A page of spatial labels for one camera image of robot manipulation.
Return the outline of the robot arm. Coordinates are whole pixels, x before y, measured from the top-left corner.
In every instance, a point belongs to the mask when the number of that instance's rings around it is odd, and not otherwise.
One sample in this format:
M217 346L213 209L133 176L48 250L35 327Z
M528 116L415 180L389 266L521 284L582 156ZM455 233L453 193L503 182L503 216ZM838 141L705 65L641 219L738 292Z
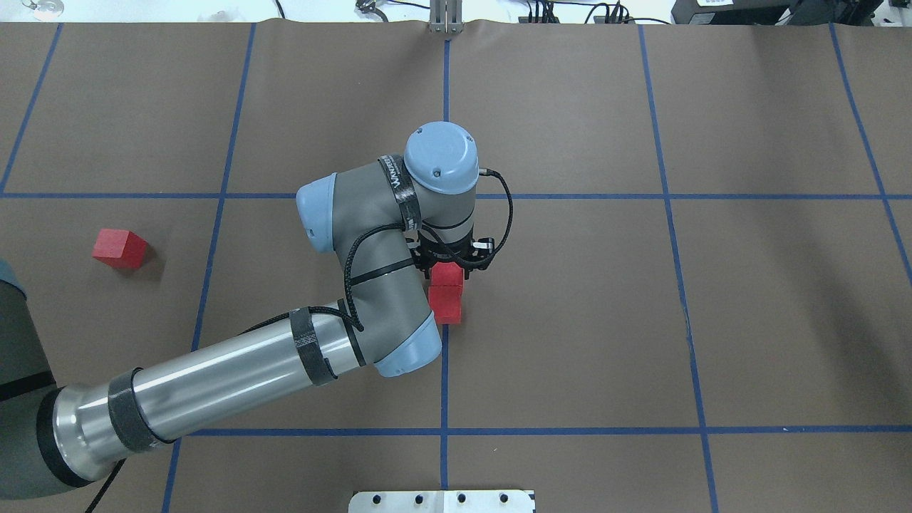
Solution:
M442 335L424 280L485 269L504 246L476 238L475 137L430 121L399 155L333 172L294 195L313 249L337 260L342 298L263 319L221 342L95 385L56 382L25 289L2 263L2 499L107 480L129 457L365 366L394 378L433 363Z

